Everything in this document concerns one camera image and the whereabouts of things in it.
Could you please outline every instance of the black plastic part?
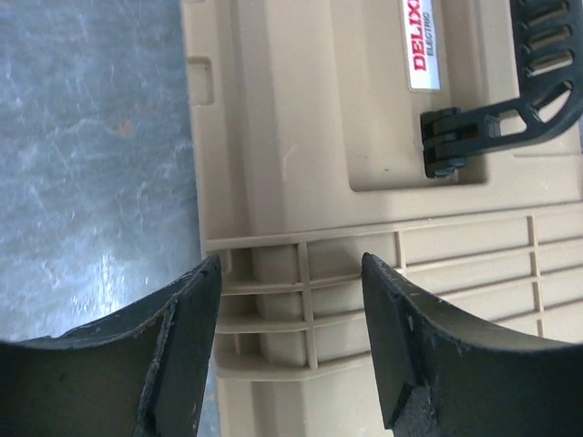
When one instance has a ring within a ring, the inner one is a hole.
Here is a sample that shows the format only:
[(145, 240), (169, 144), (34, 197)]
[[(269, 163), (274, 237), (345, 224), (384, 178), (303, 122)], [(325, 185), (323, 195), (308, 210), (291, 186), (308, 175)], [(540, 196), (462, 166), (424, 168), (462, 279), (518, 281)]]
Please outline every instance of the black plastic part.
[(0, 342), (0, 435), (196, 435), (220, 288), (213, 257), (62, 337)]
[[(421, 115), (425, 174), (451, 175), (468, 157), (548, 141), (583, 114), (583, 2), (510, 0), (520, 96), (467, 112), (451, 107)], [(566, 92), (546, 122), (539, 110)], [(500, 122), (518, 115), (526, 128), (501, 135)]]
[(583, 345), (481, 320), (369, 254), (363, 296), (384, 426), (395, 437), (583, 435)]

